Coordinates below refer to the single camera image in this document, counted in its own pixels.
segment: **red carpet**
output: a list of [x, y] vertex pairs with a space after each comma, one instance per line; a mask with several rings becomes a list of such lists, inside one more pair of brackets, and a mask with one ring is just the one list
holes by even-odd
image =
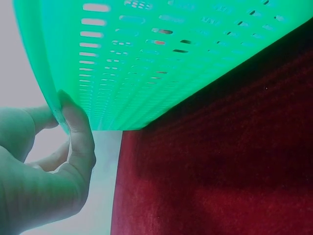
[[112, 235], [313, 234], [313, 49], [286, 43], [124, 132]]

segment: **perforated plastic surface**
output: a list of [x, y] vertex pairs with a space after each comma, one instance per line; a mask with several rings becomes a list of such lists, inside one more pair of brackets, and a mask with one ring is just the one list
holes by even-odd
[[134, 130], [309, 20], [313, 1], [15, 0], [15, 9], [63, 127], [59, 89], [93, 130]]

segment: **hand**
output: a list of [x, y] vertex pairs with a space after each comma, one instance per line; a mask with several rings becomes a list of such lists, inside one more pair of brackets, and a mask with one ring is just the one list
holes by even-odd
[[[0, 234], [15, 235], [77, 214], [86, 202], [95, 165], [94, 141], [86, 113], [58, 93], [70, 130], [54, 154], [24, 164], [35, 135], [58, 125], [50, 109], [0, 108]], [[58, 172], [50, 173], [59, 166]]]

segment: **green plastic basket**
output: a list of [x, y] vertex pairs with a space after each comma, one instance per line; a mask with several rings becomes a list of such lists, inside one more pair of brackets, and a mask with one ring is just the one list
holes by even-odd
[[15, 0], [14, 7], [56, 119], [66, 128], [62, 89], [93, 130], [146, 126], [313, 16], [313, 0]]

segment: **white background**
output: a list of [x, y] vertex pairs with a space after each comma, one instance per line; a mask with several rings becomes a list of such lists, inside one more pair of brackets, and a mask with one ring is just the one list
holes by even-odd
[[[15, 22], [10, 0], [0, 3], [0, 106], [31, 107], [45, 103], [36, 83]], [[97, 164], [89, 198], [82, 211], [69, 219], [23, 235], [109, 235], [117, 161], [122, 132], [94, 132]], [[51, 154], [67, 136], [60, 127], [43, 130], [26, 161]]]

